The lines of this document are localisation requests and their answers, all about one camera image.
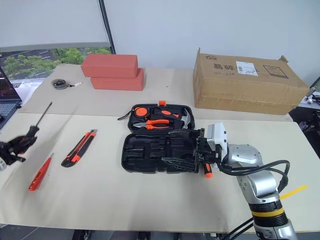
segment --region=hammer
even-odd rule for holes
[[[182,128],[188,129],[188,124],[191,121],[191,117],[190,117],[190,114],[187,111],[187,109],[184,109],[184,112],[185,112],[185,116],[180,116],[179,114],[156,108],[153,113],[154,113],[154,115],[158,115],[158,114],[163,115],[167,119],[181,120],[184,123]]]

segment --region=laptop screen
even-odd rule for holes
[[[1,100],[21,100],[14,86],[11,84],[3,70],[0,68],[0,101]]]

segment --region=hammer head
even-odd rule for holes
[[[184,125],[183,125],[183,129],[187,129],[188,128],[188,124],[190,123],[191,121],[191,117],[190,117],[190,114],[189,112],[187,111],[187,109],[184,109],[184,112],[186,114],[186,116],[182,116],[181,117],[181,121],[184,122]]]

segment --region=laptop keyboard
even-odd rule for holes
[[[11,110],[16,106],[16,103],[1,103],[0,104],[0,115],[8,116]]]

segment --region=laptop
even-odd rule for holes
[[[21,104],[21,98],[0,67],[0,129],[20,108]]]

